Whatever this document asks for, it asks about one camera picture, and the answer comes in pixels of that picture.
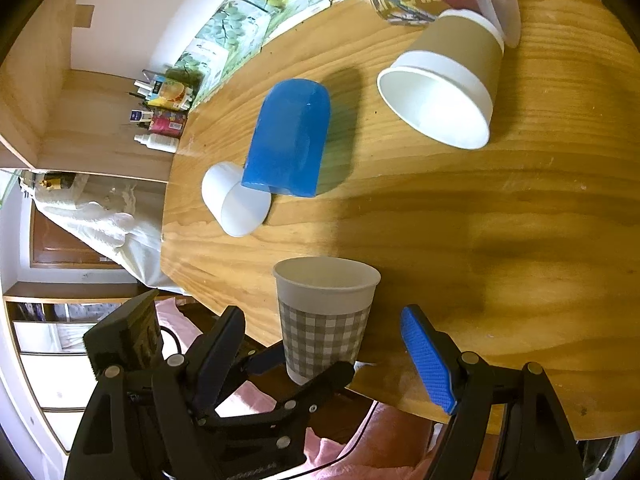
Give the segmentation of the grey checkered paper cup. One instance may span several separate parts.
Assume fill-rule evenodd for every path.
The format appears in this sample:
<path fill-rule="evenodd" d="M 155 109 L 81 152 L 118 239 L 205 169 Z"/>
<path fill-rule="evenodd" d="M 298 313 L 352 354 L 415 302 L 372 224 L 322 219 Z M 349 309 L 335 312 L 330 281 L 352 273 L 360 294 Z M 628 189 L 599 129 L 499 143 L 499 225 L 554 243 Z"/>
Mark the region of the grey checkered paper cup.
<path fill-rule="evenodd" d="M 272 269 L 288 377 L 303 385 L 336 362 L 356 362 L 376 286 L 373 266 L 335 257 L 297 257 Z"/>

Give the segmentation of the plain white paper cup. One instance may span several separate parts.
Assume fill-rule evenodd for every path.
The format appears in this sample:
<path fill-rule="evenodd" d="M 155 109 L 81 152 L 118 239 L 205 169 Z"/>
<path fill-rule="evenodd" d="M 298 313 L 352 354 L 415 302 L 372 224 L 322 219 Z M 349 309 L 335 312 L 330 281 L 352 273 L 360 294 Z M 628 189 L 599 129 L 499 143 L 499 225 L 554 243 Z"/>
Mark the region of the plain white paper cup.
<path fill-rule="evenodd" d="M 242 185 L 243 169 L 233 162 L 218 162 L 207 169 L 201 185 L 202 200 L 232 237 L 253 233 L 262 225 L 271 206 L 271 194 Z"/>

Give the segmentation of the blue plastic cup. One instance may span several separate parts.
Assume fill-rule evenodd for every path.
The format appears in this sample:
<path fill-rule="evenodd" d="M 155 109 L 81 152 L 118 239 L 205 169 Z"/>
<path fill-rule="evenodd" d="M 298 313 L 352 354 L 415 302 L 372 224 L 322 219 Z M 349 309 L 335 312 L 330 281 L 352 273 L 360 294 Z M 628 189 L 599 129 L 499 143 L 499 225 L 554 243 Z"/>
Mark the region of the blue plastic cup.
<path fill-rule="evenodd" d="M 300 78 L 275 84 L 262 101 L 242 185 L 314 197 L 330 119 L 330 95 L 323 84 Z"/>

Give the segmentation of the brown banded paper cup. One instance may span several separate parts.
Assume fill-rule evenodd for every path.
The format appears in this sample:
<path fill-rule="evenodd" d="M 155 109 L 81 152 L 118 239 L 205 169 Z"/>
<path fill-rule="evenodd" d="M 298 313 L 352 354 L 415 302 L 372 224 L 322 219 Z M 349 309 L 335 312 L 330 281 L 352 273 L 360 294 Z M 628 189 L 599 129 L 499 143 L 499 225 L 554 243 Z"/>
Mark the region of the brown banded paper cup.
<path fill-rule="evenodd" d="M 504 42 L 470 10 L 447 10 L 378 74 L 378 92 L 407 125 L 462 150 L 490 137 Z"/>

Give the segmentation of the pink cloth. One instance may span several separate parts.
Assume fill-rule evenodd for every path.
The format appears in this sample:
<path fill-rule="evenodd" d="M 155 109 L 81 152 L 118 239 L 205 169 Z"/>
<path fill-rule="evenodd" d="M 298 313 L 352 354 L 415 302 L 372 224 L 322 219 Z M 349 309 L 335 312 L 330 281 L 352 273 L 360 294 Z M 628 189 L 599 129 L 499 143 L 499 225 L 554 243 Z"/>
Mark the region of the pink cloth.
<path fill-rule="evenodd" d="M 189 349 L 202 331 L 215 324 L 212 312 L 196 304 L 180 310 L 176 298 L 155 304 L 160 326 L 169 328 L 183 350 Z M 252 376 L 216 409 L 220 416 L 269 412 L 277 401 L 295 392 L 282 366 Z M 346 391 L 334 396 L 311 415 L 306 430 L 306 463 L 287 471 L 311 470 L 338 460 L 329 467 L 299 479 L 424 479 L 442 443 L 444 427 L 436 422 L 399 411 L 384 403 Z M 485 437 L 473 479 L 489 479 L 498 438 Z"/>

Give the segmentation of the white drawer cabinet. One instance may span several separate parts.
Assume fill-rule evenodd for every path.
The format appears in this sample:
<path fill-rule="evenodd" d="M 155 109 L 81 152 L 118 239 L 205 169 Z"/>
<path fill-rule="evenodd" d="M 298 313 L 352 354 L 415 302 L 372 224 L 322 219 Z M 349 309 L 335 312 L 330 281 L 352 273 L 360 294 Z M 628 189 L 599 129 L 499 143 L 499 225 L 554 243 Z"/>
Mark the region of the white drawer cabinet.
<path fill-rule="evenodd" d="M 70 452 L 96 385 L 82 336 L 147 290 L 141 284 L 17 282 L 4 293 L 18 367 L 63 454 Z"/>

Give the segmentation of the white lace cloth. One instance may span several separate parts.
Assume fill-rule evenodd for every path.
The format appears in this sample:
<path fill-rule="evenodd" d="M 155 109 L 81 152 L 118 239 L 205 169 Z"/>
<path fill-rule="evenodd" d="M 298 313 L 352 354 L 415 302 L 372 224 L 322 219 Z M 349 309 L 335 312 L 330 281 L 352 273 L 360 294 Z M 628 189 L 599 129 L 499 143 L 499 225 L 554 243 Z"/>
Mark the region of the white lace cloth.
<path fill-rule="evenodd" d="M 181 294 L 160 268 L 166 185 L 160 182 L 71 174 L 62 188 L 45 174 L 22 173 L 21 188 L 39 212 L 149 288 Z"/>

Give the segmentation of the white spray bottle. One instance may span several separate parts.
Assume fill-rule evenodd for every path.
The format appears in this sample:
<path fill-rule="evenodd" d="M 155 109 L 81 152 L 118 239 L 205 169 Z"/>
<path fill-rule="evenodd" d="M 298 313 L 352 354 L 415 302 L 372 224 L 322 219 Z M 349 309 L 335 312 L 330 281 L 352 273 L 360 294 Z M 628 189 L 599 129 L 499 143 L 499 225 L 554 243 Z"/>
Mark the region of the white spray bottle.
<path fill-rule="evenodd" d="M 138 133 L 134 140 L 150 150 L 175 154 L 178 151 L 179 140 L 172 136 L 164 136 L 158 133 Z"/>

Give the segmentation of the wooden bookshelf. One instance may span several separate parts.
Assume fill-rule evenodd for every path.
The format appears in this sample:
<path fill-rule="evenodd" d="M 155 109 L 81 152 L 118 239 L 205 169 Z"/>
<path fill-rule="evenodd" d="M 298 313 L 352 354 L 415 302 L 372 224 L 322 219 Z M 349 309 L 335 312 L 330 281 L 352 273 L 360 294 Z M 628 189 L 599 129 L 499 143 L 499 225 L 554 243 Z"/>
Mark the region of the wooden bookshelf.
<path fill-rule="evenodd" d="M 70 66 L 76 0 L 1 0 L 1 166 L 165 182 L 134 140 L 130 81 Z"/>

